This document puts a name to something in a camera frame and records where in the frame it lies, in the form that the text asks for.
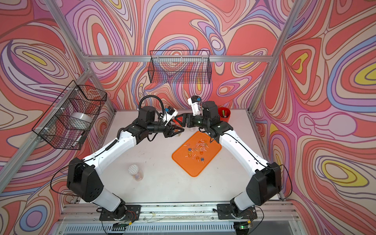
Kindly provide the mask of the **candies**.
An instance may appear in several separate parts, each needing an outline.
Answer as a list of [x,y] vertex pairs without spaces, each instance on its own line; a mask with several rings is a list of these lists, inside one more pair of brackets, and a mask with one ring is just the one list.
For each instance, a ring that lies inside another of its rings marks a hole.
[[201,163],[205,162],[204,153],[206,153],[209,148],[209,145],[205,140],[201,139],[193,144],[184,143],[182,147],[187,149],[185,158],[194,159]]

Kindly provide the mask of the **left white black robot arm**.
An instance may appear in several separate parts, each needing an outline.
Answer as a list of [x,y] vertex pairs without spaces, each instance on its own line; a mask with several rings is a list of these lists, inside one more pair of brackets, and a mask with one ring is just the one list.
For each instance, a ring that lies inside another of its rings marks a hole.
[[122,220],[127,213],[125,202],[107,190],[100,175],[124,152],[135,147],[150,134],[162,133],[170,138],[184,132],[174,123],[177,110],[165,108],[158,113],[152,106],[139,109],[138,117],[128,126],[120,128],[117,136],[93,154],[81,159],[74,158],[68,165],[67,187],[85,202],[91,202],[109,213],[114,220]]

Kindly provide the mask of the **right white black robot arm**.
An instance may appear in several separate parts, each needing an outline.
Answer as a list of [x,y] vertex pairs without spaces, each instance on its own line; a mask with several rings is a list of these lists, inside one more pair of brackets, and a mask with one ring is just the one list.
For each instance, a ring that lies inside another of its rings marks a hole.
[[177,115],[175,120],[182,127],[198,127],[208,134],[211,140],[226,148],[244,167],[250,176],[245,190],[230,200],[230,214],[234,218],[247,209],[261,206],[266,201],[280,193],[282,189],[281,167],[276,162],[269,163],[255,153],[237,135],[234,128],[220,119],[218,106],[213,101],[202,103],[199,110],[195,104],[191,105],[191,113]]

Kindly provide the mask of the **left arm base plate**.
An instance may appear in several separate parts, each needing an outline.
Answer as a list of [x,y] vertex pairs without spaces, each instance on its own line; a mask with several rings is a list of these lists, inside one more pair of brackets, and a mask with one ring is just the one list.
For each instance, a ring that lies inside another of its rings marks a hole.
[[98,208],[100,213],[100,221],[129,221],[134,222],[139,220],[141,213],[141,205],[120,205],[114,211],[109,211],[104,208]]

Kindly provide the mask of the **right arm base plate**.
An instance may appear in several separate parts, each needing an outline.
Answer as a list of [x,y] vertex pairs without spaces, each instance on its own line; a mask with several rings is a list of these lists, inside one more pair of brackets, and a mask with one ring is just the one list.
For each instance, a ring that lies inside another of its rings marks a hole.
[[217,213],[220,220],[247,219],[253,221],[258,218],[255,207],[240,210],[233,204],[217,204],[213,211]]

